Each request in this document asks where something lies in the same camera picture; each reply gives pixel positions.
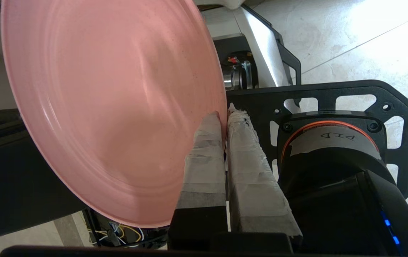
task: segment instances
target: pink plate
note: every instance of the pink plate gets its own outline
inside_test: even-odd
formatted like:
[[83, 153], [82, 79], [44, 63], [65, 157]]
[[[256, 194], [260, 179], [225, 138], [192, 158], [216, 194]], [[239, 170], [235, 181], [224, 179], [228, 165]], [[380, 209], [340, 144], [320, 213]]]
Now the pink plate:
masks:
[[9, 0], [1, 28], [16, 103], [58, 177], [108, 218], [168, 225], [201, 119], [218, 111], [226, 127], [193, 1]]

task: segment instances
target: orange ring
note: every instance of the orange ring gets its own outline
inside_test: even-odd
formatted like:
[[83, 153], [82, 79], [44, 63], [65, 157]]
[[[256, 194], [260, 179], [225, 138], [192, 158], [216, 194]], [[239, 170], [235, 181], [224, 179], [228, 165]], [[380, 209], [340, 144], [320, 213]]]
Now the orange ring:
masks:
[[368, 139], [372, 142], [372, 144], [375, 146], [375, 148], [377, 149], [377, 151], [379, 151], [379, 148], [378, 148], [377, 145], [375, 144], [374, 140], [372, 140], [372, 138], [371, 138], [366, 132], [364, 132], [363, 130], [361, 130], [359, 127], [355, 127], [355, 126], [352, 125], [352, 124], [348, 124], [348, 123], [346, 123], [346, 122], [337, 121], [337, 120], [323, 120], [323, 121], [317, 121], [317, 122], [309, 123], [309, 124], [305, 125], [304, 127], [301, 127], [299, 130], [296, 130], [296, 131], [288, 138], [287, 142], [285, 143], [284, 148], [282, 149], [282, 159], [281, 159], [280, 161], [282, 161], [282, 160], [284, 159], [285, 150], [286, 150], [286, 148], [287, 148], [287, 145], [289, 145], [289, 144], [291, 143], [291, 141], [293, 141], [293, 139], [296, 138], [295, 136], [296, 136], [298, 133], [303, 132], [304, 130], [306, 130], [306, 129], [309, 128], [309, 127], [313, 127], [313, 126], [315, 126], [315, 125], [320, 125], [320, 124], [338, 124], [338, 125], [343, 125], [343, 126], [346, 126], [346, 127], [351, 128], [351, 129], [353, 129], [353, 130], [356, 130], [356, 131], [358, 131], [359, 133], [361, 133], [362, 135], [364, 135], [366, 138], [368, 138]]

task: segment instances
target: white floor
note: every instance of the white floor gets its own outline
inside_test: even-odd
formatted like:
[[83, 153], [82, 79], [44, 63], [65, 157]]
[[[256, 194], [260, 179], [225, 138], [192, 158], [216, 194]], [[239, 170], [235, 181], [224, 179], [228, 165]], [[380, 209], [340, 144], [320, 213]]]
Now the white floor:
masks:
[[[408, 1], [265, 0], [255, 6], [300, 59], [304, 84], [378, 79], [408, 97]], [[5, 71], [0, 76], [4, 76], [1, 82], [5, 87], [0, 91], [5, 93], [2, 107], [12, 107], [11, 93], [5, 92], [9, 89]], [[401, 127], [399, 119], [387, 123], [392, 133], [389, 145], [400, 143]], [[78, 214], [73, 219], [83, 244], [89, 246], [83, 222]], [[63, 245], [63, 241], [54, 223], [49, 222], [0, 237], [0, 251], [15, 244]]]

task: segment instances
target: screw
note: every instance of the screw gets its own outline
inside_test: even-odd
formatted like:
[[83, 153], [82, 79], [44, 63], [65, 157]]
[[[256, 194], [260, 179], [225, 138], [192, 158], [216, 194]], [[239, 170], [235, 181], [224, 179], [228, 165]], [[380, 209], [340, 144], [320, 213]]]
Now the screw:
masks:
[[368, 125], [369, 132], [378, 132], [379, 131], [379, 124], [377, 122], [372, 122]]
[[292, 129], [293, 129], [293, 127], [291, 126], [290, 123], [285, 123], [285, 124], [282, 126], [282, 130], [283, 130], [284, 132], [291, 132]]

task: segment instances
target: tile floor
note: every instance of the tile floor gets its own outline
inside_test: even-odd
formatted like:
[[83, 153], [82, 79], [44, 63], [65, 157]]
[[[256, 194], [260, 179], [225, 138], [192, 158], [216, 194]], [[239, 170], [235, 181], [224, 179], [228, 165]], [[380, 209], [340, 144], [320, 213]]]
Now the tile floor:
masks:
[[[252, 3], [256, 12], [273, 23], [286, 47], [300, 59], [304, 84], [378, 79], [408, 97], [408, 1], [254, 0]], [[341, 109], [369, 101], [368, 97], [360, 97], [341, 105]], [[402, 121], [394, 119], [386, 124], [392, 132], [389, 145], [399, 145], [397, 135], [401, 133]], [[70, 226], [73, 229], [66, 231], [66, 224], [72, 221], [75, 227]], [[17, 244], [91, 246], [78, 213], [0, 236], [0, 251]]]

